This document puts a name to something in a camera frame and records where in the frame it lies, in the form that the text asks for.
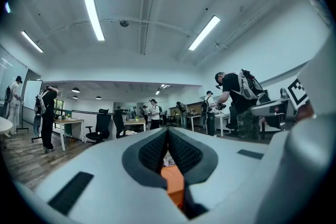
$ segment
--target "white desk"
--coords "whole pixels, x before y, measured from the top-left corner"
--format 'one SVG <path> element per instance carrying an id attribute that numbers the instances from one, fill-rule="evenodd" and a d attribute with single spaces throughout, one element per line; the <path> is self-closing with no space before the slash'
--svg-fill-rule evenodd
<path id="1" fill-rule="evenodd" d="M 80 123 L 80 136 L 81 139 L 84 143 L 86 143 L 86 139 L 84 137 L 84 120 L 81 119 L 65 119 L 65 120 L 55 120 L 56 123 L 60 125 L 59 127 L 59 134 L 61 136 L 61 144 L 62 144 L 62 150 L 65 151 L 65 146 L 64 146 L 64 135 L 65 135 L 65 124 L 73 124 L 73 123 Z"/>
<path id="2" fill-rule="evenodd" d="M 0 134 L 7 133 L 13 127 L 12 122 L 0 117 Z"/>
<path id="3" fill-rule="evenodd" d="M 143 131 L 146 131 L 146 121 L 145 120 L 128 120 L 124 122 L 124 125 L 143 125 Z"/>
<path id="4" fill-rule="evenodd" d="M 192 131 L 194 131 L 194 118 L 198 118 L 200 117 L 201 115 L 196 115 L 196 116 L 188 116 L 187 118 L 191 119 L 191 128 L 192 128 Z"/>
<path id="5" fill-rule="evenodd" d="M 229 117 L 227 115 L 223 115 L 223 114 L 218 114 L 218 115 L 215 115 L 215 118 L 219 118 L 220 119 L 220 136 L 222 137 L 224 135 L 224 132 L 223 132 L 223 119 L 225 119 L 226 121 L 229 119 Z"/>

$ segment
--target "window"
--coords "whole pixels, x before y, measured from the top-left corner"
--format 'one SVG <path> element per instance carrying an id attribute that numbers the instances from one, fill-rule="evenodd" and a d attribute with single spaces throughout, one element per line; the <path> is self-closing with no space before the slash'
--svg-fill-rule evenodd
<path id="1" fill-rule="evenodd" d="M 54 113 L 55 115 L 65 115 L 65 111 L 62 111 L 63 110 L 63 105 L 64 105 L 64 101 L 62 100 L 57 100 L 57 99 L 54 99 Z M 59 129 L 59 124 L 58 123 L 54 123 L 54 128 L 55 129 Z"/>

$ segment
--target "black panel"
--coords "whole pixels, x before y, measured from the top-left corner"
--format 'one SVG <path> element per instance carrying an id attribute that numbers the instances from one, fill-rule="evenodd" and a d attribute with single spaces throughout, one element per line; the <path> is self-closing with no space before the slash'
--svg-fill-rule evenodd
<path id="1" fill-rule="evenodd" d="M 167 153 L 167 128 L 162 128 L 141 141 L 129 146 L 122 154 L 122 165 L 139 184 L 167 189 L 160 175 L 163 157 Z"/>
<path id="2" fill-rule="evenodd" d="M 168 144 L 186 186 L 206 181 L 217 167 L 218 156 L 211 147 L 174 128 L 169 128 Z"/>
<path id="3" fill-rule="evenodd" d="M 56 196 L 49 202 L 49 205 L 60 213 L 67 215 L 92 178 L 93 175 L 91 174 L 79 172 L 58 194 L 56 194 Z"/>
<path id="4" fill-rule="evenodd" d="M 262 159 L 263 158 L 263 153 L 259 153 L 259 152 L 254 152 L 254 151 L 247 151 L 247 150 L 240 150 L 237 152 L 238 154 L 247 156 L 247 157 L 251 157 L 254 159 Z"/>

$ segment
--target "ceiling light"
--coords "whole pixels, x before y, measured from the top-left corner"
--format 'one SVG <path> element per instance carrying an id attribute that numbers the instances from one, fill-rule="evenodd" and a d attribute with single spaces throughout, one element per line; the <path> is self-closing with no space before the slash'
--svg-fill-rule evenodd
<path id="1" fill-rule="evenodd" d="M 76 92 L 76 93 L 79 93 L 79 92 L 80 92 L 79 89 L 78 89 L 77 87 L 74 87 L 74 88 L 72 89 L 72 91 L 73 91 L 73 92 Z"/>
<path id="2" fill-rule="evenodd" d="M 204 38 L 211 32 L 212 29 L 219 23 L 220 19 L 217 16 L 213 16 L 210 22 L 205 26 L 199 36 L 189 47 L 189 50 L 194 50 L 204 40 Z"/>
<path id="3" fill-rule="evenodd" d="M 7 13 L 10 13 L 11 8 L 9 7 L 9 3 L 8 2 L 6 2 L 6 4 L 5 4 L 5 9 L 6 9 Z"/>
<path id="4" fill-rule="evenodd" d="M 84 0 L 84 1 L 85 1 L 86 9 L 88 10 L 88 14 L 90 17 L 92 27 L 94 29 L 94 33 L 96 33 L 96 37 L 99 41 L 104 41 L 105 38 L 104 38 L 104 34 L 100 27 L 97 9 L 95 5 L 95 0 Z"/>
<path id="5" fill-rule="evenodd" d="M 1 57 L 1 59 L 3 59 L 7 64 L 9 64 L 10 66 L 13 66 L 11 63 L 7 62 L 7 60 L 5 60 L 4 58 Z"/>
<path id="6" fill-rule="evenodd" d="M 39 52 L 43 52 L 43 50 L 40 47 L 38 47 L 35 42 L 33 42 L 33 40 L 28 36 L 28 34 L 25 31 L 22 31 L 21 34 L 30 42 L 30 44 L 32 44 L 35 47 L 35 49 L 37 49 Z"/>

